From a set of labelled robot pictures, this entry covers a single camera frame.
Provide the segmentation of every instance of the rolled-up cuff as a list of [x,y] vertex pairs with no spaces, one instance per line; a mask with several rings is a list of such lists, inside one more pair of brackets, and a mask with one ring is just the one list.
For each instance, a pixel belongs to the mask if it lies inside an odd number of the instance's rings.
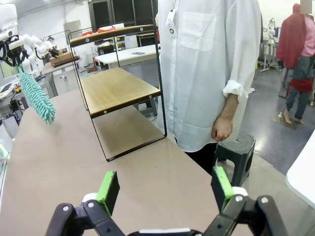
[[225,97],[227,97],[230,93],[238,96],[238,102],[241,102],[242,98],[248,98],[249,94],[249,92],[246,91],[243,86],[235,80],[229,80],[223,89],[223,95]]

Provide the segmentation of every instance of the red hoodie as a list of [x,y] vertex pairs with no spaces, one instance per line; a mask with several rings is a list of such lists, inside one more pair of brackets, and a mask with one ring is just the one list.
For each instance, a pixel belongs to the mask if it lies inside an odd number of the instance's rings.
[[300,4],[296,3],[293,6],[293,14],[282,23],[276,54],[287,68],[292,69],[297,65],[304,48],[305,37],[305,19],[300,14]]

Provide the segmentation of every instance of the brown box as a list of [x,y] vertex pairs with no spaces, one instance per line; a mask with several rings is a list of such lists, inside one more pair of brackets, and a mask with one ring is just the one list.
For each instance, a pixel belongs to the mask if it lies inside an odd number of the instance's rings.
[[72,53],[64,53],[57,58],[50,58],[50,63],[53,67],[70,61],[72,61]]

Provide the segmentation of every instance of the ceiling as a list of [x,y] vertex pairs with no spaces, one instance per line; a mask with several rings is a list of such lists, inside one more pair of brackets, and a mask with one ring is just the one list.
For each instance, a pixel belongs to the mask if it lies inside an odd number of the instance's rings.
[[18,12],[18,17],[31,11],[40,10],[49,6],[74,0],[0,0],[0,3],[14,3]]

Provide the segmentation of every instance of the tag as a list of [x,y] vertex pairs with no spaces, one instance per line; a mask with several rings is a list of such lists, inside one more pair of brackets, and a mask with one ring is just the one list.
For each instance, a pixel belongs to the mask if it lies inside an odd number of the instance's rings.
[[174,16],[176,13],[176,9],[172,9],[169,11],[167,20],[166,20],[166,27],[168,29],[168,33],[171,37],[177,37],[177,31],[174,24]]

